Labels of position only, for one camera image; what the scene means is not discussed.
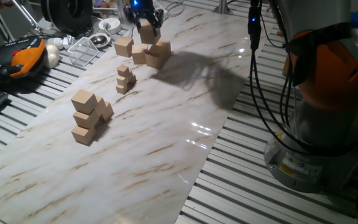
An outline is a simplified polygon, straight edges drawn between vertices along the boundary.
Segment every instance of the yellow warning label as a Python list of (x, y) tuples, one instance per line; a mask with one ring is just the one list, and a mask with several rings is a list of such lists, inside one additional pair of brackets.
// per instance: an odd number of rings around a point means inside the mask
[(290, 175), (292, 177), (293, 173), (294, 173), (294, 169), (292, 169), (291, 167), (287, 166), (286, 164), (281, 164), (280, 166), (280, 170), (283, 171), (284, 173)]

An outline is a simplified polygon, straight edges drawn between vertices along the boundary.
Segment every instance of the clear plastic box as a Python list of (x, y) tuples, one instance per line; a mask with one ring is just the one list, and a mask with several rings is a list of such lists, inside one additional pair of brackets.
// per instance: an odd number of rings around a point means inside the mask
[(81, 38), (67, 50), (73, 65), (84, 67), (99, 53), (99, 50), (87, 37)]

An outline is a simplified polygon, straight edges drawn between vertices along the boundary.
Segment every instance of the white marble surface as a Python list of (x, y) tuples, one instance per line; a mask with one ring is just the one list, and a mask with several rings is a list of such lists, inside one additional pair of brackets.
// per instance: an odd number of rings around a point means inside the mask
[[(187, 7), (163, 25), (174, 56), (161, 71), (111, 48), (0, 153), (0, 219), (174, 223), (248, 76), (246, 36), (247, 19)], [(138, 79), (125, 96), (120, 64)], [(70, 132), (81, 88), (115, 112), (89, 147)]]

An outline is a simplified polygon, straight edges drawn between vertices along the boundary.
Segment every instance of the white ball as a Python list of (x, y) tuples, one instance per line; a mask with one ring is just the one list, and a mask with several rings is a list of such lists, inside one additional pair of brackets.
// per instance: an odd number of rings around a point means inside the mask
[(54, 54), (54, 55), (56, 55), (58, 57), (60, 56), (59, 49), (54, 45), (48, 45), (47, 46), (47, 52), (48, 52), (48, 54)]
[(60, 51), (54, 45), (47, 46), (47, 56), (45, 57), (45, 67), (55, 68), (57, 63), (59, 63)]
[(56, 55), (48, 55), (45, 58), (45, 67), (47, 68), (55, 68), (57, 63), (59, 63), (59, 58)]

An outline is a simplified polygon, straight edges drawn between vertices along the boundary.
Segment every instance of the block tower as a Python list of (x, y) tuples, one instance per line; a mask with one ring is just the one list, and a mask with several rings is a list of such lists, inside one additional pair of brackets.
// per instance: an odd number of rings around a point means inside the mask
[(71, 102), (76, 109), (73, 117), (77, 123), (71, 133), (76, 142), (89, 145), (96, 135), (96, 123), (108, 121), (114, 113), (111, 104), (86, 90), (78, 91)]
[[(161, 69), (169, 57), (171, 57), (171, 42), (162, 40), (161, 31), (157, 29), (157, 35), (154, 35), (153, 27), (149, 22), (144, 22), (139, 30), (140, 41), (142, 44), (134, 44), (133, 39), (129, 37), (120, 37), (114, 47), (117, 55), (123, 57), (132, 56), (135, 65), (146, 64), (148, 67)], [(117, 92), (125, 94), (128, 90), (127, 85), (136, 82), (136, 76), (125, 65), (117, 68)]]
[(136, 82), (136, 75), (129, 70), (128, 66), (120, 65), (117, 68), (118, 78), (117, 78), (117, 92), (121, 94), (125, 94), (128, 90), (128, 84), (132, 85)]

